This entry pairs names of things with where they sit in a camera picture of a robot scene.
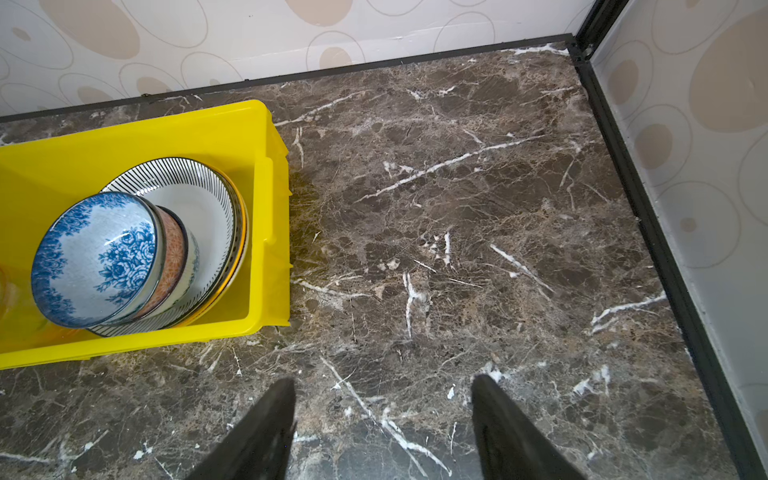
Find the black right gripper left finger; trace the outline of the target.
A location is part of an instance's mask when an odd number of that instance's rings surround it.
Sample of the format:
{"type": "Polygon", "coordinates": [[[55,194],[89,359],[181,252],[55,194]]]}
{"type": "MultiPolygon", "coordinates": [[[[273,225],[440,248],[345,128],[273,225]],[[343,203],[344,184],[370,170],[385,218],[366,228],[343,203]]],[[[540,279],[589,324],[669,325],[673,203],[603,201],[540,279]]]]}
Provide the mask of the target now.
{"type": "Polygon", "coordinates": [[[295,434],[295,382],[273,383],[190,479],[283,479],[295,434]]]}

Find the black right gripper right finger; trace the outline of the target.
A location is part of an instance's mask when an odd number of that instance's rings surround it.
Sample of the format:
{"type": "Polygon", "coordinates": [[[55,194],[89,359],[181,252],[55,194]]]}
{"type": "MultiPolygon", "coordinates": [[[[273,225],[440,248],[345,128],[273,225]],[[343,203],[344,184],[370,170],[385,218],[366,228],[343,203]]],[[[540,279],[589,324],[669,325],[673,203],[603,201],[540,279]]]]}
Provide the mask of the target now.
{"type": "Polygon", "coordinates": [[[585,479],[489,375],[474,377],[471,402],[485,479],[585,479]]]}

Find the blue floral ceramic bowl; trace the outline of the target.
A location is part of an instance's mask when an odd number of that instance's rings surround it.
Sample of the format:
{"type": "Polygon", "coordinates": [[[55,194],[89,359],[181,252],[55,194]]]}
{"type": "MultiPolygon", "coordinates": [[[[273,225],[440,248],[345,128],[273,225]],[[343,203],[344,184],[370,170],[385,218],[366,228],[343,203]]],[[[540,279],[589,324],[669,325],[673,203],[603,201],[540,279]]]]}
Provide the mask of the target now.
{"type": "Polygon", "coordinates": [[[146,318],[159,315],[174,307],[187,294],[195,280],[199,268],[199,246],[196,238],[191,232],[186,231],[185,235],[187,240],[187,253],[181,276],[176,282],[173,290],[157,307],[154,307],[146,315],[146,318]]]}

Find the white black-striped-rim plate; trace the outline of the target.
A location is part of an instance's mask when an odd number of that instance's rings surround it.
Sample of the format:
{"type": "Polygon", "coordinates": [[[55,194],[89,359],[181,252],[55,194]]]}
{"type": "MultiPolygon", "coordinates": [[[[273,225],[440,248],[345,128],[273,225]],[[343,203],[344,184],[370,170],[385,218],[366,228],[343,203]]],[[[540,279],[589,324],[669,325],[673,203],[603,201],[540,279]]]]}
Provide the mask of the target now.
{"type": "Polygon", "coordinates": [[[142,197],[175,214],[197,240],[199,268],[187,294],[171,309],[127,323],[90,327],[90,332],[116,337],[169,328],[212,290],[223,273],[235,230],[235,204],[213,169],[189,158],[159,158],[123,172],[103,188],[142,197]]]}

